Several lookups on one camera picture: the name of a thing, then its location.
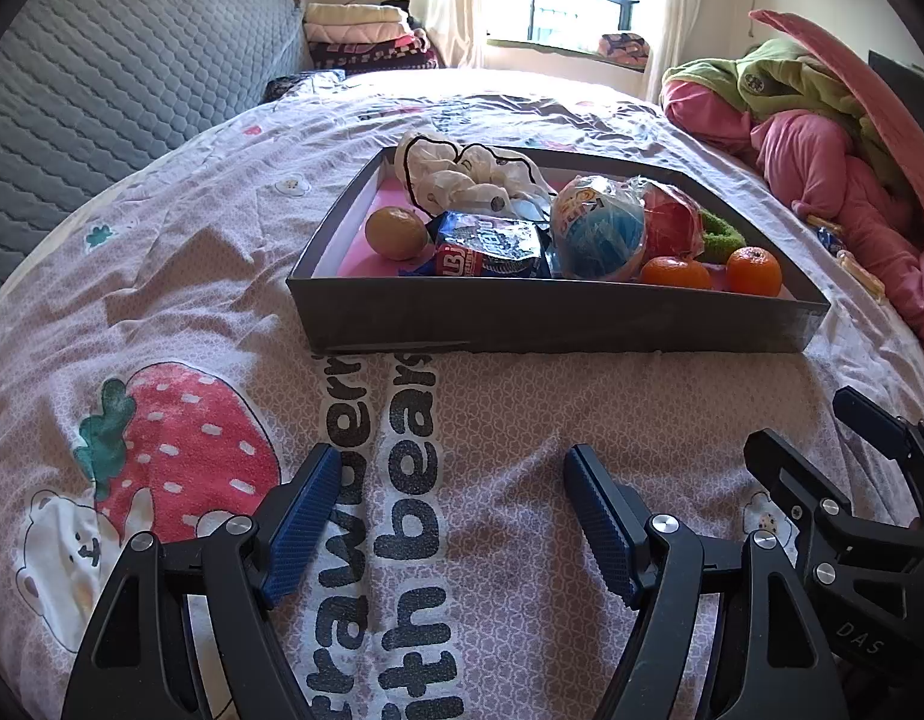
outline gray mattress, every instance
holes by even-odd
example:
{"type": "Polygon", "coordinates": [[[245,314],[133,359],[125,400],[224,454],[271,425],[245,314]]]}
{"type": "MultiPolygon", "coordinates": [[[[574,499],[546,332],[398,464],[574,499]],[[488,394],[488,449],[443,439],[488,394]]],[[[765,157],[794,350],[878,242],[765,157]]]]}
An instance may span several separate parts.
{"type": "Polygon", "coordinates": [[[305,66],[301,0],[29,0],[0,42],[0,285],[66,215],[305,66]]]}

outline blue gripper pad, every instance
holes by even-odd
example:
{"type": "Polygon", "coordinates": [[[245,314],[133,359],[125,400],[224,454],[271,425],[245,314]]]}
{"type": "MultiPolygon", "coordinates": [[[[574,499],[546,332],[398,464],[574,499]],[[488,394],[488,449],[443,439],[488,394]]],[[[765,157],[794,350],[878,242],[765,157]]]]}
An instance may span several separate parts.
{"type": "Polygon", "coordinates": [[[630,539],[646,541],[643,523],[632,514],[608,471],[587,445],[576,445],[566,453],[563,482],[606,586],[622,597],[627,607],[638,608],[644,588],[638,580],[636,551],[630,539]],[[627,538],[626,530],[634,532],[627,538]]]}
{"type": "Polygon", "coordinates": [[[259,593],[268,608],[275,608],[284,596],[295,592],[299,586],[338,498],[341,477],[342,461],[338,450],[320,443],[312,449],[292,481],[270,490],[259,504],[256,512],[259,542],[267,569],[263,570],[259,593]]]}

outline strawberry print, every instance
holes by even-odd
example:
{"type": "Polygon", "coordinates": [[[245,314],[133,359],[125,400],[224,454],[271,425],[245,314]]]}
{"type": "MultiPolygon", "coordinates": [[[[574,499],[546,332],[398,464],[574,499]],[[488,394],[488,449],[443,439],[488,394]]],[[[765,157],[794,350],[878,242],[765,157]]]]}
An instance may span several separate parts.
{"type": "Polygon", "coordinates": [[[159,362],[102,386],[102,413],[84,419],[74,450],[95,483],[95,508],[125,538],[133,498],[148,490],[161,541],[197,535],[210,512],[252,514],[278,485],[278,458],[248,404],[228,384],[159,362]]]}

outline bed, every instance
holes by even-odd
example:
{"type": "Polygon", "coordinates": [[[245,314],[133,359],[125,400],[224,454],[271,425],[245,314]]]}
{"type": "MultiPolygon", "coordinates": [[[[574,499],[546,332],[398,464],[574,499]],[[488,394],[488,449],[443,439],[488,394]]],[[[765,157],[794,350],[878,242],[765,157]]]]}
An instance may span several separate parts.
{"type": "MultiPolygon", "coordinates": [[[[346,453],[344,494],[278,611],[323,716],[402,716],[424,701],[473,718],[591,716],[634,615],[604,589],[571,513],[566,449],[593,445],[653,511],[699,533],[768,527],[791,550],[793,523],[742,461],[745,438],[770,426],[857,515],[907,524],[897,467],[833,419],[845,385],[924,418],[924,352],[896,312],[751,170],[655,106],[503,71],[369,74],[288,95],[96,196],[0,290],[0,674],[32,718],[56,720],[131,533],[204,533],[331,440],[346,453]],[[682,170],[777,242],[832,309],[804,355],[313,356],[286,274],[366,161],[419,128],[682,170]],[[424,382],[411,395],[406,368],[424,382]],[[388,481],[406,419],[437,459],[431,520],[388,481]],[[398,549],[433,535],[424,559],[398,549]],[[407,650],[384,645],[406,608],[449,632],[413,650],[441,664],[421,694],[393,676],[407,650]]],[[[694,713],[713,624],[704,600],[673,716],[694,713]]],[[[211,699],[229,711],[223,688],[211,699]]]]}

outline strawberry leaves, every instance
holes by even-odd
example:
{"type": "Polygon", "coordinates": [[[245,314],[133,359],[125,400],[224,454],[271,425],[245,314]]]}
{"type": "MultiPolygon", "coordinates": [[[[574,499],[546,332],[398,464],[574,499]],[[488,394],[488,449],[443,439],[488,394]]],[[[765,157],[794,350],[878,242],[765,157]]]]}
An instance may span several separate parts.
{"type": "Polygon", "coordinates": [[[102,413],[91,415],[79,424],[79,435],[85,446],[73,454],[86,478],[95,483],[95,499],[109,497],[109,480],[125,465],[125,440],[122,432],[136,412],[136,401],[125,394],[125,385],[109,379],[102,385],[102,413]]]}

